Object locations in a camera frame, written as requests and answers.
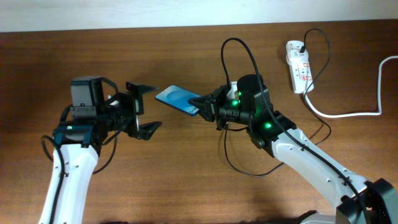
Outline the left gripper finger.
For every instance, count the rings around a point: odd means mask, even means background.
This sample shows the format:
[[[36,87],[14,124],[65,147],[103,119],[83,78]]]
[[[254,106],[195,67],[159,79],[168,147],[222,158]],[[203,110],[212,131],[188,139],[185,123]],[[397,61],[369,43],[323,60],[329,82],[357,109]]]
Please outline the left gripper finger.
[[[161,126],[161,121],[154,121],[138,126],[137,138],[140,140],[149,140],[155,131]]]
[[[157,86],[148,86],[139,83],[127,82],[126,89],[135,95],[143,95],[153,91],[158,91],[160,88]]]

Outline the blue Galaxy smartphone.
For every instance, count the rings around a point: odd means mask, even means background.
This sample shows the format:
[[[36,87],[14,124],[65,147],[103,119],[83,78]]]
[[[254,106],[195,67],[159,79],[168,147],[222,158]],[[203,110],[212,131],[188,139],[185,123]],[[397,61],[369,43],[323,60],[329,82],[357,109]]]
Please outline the blue Galaxy smartphone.
[[[179,86],[170,85],[157,94],[155,99],[185,114],[195,116],[198,114],[199,109],[191,105],[188,101],[191,98],[197,97],[200,96],[196,93],[180,88]]]

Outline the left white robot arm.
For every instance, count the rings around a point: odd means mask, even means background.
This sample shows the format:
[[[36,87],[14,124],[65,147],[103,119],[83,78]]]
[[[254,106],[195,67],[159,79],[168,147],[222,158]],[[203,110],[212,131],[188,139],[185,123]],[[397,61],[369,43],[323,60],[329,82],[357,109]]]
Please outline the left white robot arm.
[[[127,82],[127,90],[120,92],[111,80],[99,77],[75,79],[70,89],[71,105],[53,134],[41,138],[54,151],[46,153],[53,167],[40,223],[81,223],[91,176],[99,173],[101,148],[116,142],[121,133],[148,141],[161,125],[139,122],[142,96],[155,91],[154,86]]]

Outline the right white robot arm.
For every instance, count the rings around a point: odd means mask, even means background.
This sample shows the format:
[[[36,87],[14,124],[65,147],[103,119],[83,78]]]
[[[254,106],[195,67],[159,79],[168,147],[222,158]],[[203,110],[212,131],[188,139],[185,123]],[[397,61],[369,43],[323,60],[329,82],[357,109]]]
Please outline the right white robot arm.
[[[262,77],[245,75],[232,86],[189,99],[207,121],[246,125],[252,143],[293,168],[335,209],[334,215],[314,212],[303,223],[397,223],[397,191],[385,179],[374,182],[336,162],[309,140],[296,124],[273,109]]]

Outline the white charger adapter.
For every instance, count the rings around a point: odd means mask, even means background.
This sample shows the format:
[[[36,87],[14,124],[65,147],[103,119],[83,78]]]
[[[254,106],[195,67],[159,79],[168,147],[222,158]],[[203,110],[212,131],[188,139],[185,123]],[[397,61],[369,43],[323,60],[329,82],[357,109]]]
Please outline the white charger adapter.
[[[308,61],[308,52],[305,50],[300,53],[299,50],[288,50],[286,55],[286,61],[289,65],[304,63]]]

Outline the white power strip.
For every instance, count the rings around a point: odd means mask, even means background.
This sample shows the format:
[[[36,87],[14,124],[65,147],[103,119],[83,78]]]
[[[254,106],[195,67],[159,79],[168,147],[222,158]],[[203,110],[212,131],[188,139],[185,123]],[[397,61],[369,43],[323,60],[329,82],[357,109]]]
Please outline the white power strip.
[[[286,51],[293,49],[301,51],[303,45],[304,43],[302,41],[290,40],[286,44]],[[305,90],[313,81],[309,61],[289,65],[289,70],[294,93],[304,94]]]

